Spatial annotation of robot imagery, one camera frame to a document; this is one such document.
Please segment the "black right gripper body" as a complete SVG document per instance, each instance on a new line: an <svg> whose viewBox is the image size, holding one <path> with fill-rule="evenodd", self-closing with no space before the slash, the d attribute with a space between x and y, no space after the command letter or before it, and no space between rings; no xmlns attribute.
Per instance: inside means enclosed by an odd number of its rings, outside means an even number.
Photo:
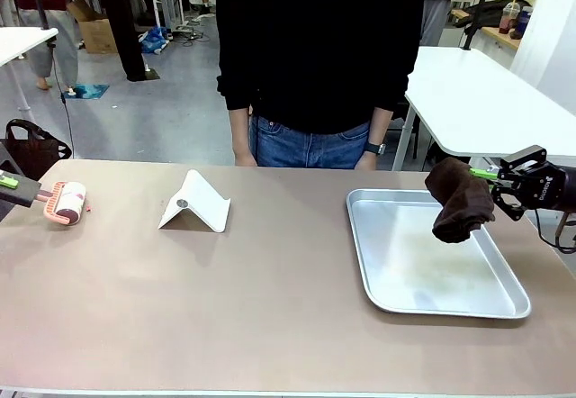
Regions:
<svg viewBox="0 0 576 398"><path fill-rule="evenodd" d="M575 213L575 168L546 162L525 172L523 205L529 210L546 209Z"/></svg>

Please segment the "person's left hand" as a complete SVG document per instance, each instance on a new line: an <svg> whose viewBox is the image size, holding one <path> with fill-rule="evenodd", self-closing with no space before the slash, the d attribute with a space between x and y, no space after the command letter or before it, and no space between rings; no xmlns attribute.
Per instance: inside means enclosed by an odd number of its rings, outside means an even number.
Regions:
<svg viewBox="0 0 576 398"><path fill-rule="evenodd" d="M365 151L355 164L355 170L375 171L377 168L378 156L372 152Z"/></svg>

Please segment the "person's right hand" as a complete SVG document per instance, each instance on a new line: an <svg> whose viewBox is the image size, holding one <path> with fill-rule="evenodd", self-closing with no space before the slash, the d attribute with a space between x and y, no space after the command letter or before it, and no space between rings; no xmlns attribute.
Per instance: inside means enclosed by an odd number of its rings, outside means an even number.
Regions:
<svg viewBox="0 0 576 398"><path fill-rule="evenodd" d="M248 145L233 147L235 165L239 167L256 167L257 161L254 158Z"/></svg>

